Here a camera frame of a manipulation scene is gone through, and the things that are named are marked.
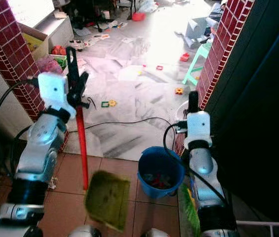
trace green plastic stool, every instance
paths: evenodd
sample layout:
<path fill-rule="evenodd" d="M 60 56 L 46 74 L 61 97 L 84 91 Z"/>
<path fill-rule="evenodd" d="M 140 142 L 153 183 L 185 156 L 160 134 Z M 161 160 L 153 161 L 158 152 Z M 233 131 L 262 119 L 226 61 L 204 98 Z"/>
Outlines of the green plastic stool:
<path fill-rule="evenodd" d="M 198 80 L 196 80 L 191 75 L 191 73 L 202 70 L 203 67 L 199 67 L 199 68 L 193 68 L 193 67 L 194 67 L 195 63 L 197 62 L 200 55 L 203 56 L 204 58 L 207 58 L 211 46 L 212 46 L 212 43 L 201 44 L 201 46 L 197 50 L 197 53 L 194 56 L 194 59 L 188 69 L 188 72 L 186 73 L 186 75 L 184 77 L 184 80 L 182 81 L 183 84 L 187 83 L 187 80 L 189 79 L 194 85 L 197 85 Z"/>

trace red broom handle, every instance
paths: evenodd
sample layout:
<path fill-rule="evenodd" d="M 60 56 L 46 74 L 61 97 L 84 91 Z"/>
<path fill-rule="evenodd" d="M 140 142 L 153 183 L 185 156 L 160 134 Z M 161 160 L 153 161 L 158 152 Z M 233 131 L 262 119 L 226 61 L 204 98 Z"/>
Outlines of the red broom handle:
<path fill-rule="evenodd" d="M 83 112 L 81 106 L 77 107 L 76 120 L 78 126 L 80 151 L 82 157 L 83 189 L 87 190 L 88 189 L 88 161 L 86 157 L 85 129 L 84 129 Z"/>

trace red ball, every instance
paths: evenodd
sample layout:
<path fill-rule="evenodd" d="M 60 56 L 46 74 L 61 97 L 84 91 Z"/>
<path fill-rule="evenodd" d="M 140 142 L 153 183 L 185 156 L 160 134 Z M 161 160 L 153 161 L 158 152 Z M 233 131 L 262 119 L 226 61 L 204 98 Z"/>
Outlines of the red ball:
<path fill-rule="evenodd" d="M 63 46 L 56 45 L 52 48 L 51 54 L 66 55 L 66 50 Z"/>

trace white pipe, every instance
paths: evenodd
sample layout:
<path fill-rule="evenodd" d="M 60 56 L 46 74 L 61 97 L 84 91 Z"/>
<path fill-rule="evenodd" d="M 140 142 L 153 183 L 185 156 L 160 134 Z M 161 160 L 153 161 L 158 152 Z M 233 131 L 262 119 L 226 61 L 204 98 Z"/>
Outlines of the white pipe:
<path fill-rule="evenodd" d="M 271 234 L 271 237 L 274 237 L 274 235 L 273 235 L 273 226 L 270 226 L 270 234 Z"/>
<path fill-rule="evenodd" d="M 266 221 L 236 221 L 237 225 L 248 226 L 279 226 L 279 222 L 266 222 Z"/>

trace red container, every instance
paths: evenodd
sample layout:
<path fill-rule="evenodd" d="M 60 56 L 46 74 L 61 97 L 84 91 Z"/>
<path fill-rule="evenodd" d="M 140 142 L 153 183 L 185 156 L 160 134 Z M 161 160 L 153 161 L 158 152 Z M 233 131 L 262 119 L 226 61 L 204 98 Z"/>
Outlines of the red container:
<path fill-rule="evenodd" d="M 146 14 L 145 13 L 142 13 L 142 12 L 134 12 L 133 13 L 133 21 L 143 21 L 146 17 Z"/>
<path fill-rule="evenodd" d="M 185 53 L 180 57 L 180 61 L 187 62 L 189 60 L 189 57 L 190 55 L 188 53 Z"/>

